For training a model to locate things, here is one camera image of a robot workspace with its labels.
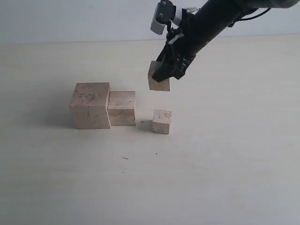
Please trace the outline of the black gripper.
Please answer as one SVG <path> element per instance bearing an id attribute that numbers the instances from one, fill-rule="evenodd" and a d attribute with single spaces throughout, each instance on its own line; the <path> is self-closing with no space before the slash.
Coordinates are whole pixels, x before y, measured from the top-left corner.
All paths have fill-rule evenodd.
<path id="1" fill-rule="evenodd" d="M 160 83 L 180 79 L 196 54 L 243 12 L 236 0 L 209 0 L 195 14 L 189 14 L 177 29 L 167 34 L 165 46 L 154 61 L 152 78 Z"/>

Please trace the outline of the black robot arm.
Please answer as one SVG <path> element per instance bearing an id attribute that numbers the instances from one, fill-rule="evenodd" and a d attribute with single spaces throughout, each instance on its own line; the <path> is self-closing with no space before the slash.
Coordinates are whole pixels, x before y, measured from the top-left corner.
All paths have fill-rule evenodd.
<path id="1" fill-rule="evenodd" d="M 170 77 L 180 79 L 196 54 L 225 28 L 251 20 L 250 14 L 260 8 L 267 13 L 272 8 L 290 8 L 297 3 L 296 0 L 209 0 L 201 8 L 180 8 L 169 0 L 160 1 L 150 29 L 158 35 L 167 29 L 167 35 L 152 78 L 159 83 Z"/>

